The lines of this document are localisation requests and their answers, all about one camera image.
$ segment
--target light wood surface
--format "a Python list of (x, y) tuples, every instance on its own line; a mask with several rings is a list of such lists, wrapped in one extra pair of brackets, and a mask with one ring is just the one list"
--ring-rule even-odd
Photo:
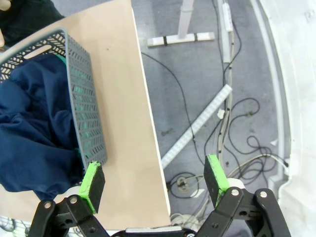
[[(113, 0), (67, 17), (8, 50), (57, 27), (91, 55), (108, 162), (98, 220), (106, 229), (170, 224), (155, 127), (130, 0)], [(31, 221), (33, 192), (9, 193), (0, 185), (0, 215)]]

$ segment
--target white power strip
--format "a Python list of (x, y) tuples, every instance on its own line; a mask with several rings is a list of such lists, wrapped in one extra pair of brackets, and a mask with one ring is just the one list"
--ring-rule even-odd
[(224, 3), (222, 7), (223, 7), (225, 29), (227, 32), (232, 32), (233, 31), (233, 22), (232, 22), (231, 9), (230, 9), (227, 2)]
[[(203, 110), (198, 118), (192, 123), (193, 133), (196, 134), (200, 128), (209, 120), (212, 114), (220, 107), (224, 100), (231, 93), (232, 88), (229, 85), (225, 85), (220, 92), (215, 96), (212, 102)], [(176, 141), (176, 143), (170, 148), (170, 150), (161, 159), (163, 169), (165, 169), (170, 162), (179, 154), (179, 152), (188, 144), (192, 139), (191, 128), (188, 128), (186, 132)]]

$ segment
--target clothing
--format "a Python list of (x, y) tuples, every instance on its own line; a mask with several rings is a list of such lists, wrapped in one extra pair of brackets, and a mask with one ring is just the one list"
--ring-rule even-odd
[(51, 0), (12, 0), (8, 11), (0, 10), (0, 29), (5, 45), (13, 46), (63, 18)]
[(82, 179), (66, 65), (46, 54), (0, 83), (0, 184), (54, 199)]

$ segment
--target dark pants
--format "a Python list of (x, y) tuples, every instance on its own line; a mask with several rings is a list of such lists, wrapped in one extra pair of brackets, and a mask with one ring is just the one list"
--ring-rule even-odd
[(6, 46), (17, 42), (64, 18), (51, 0), (26, 0), (16, 19), (5, 29), (1, 29)]

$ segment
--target white wall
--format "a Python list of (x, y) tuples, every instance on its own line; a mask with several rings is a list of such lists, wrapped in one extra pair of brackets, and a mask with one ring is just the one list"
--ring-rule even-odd
[(316, 232), (316, 3), (260, 0), (282, 69), (291, 130), (290, 180), (279, 203), (292, 236)]

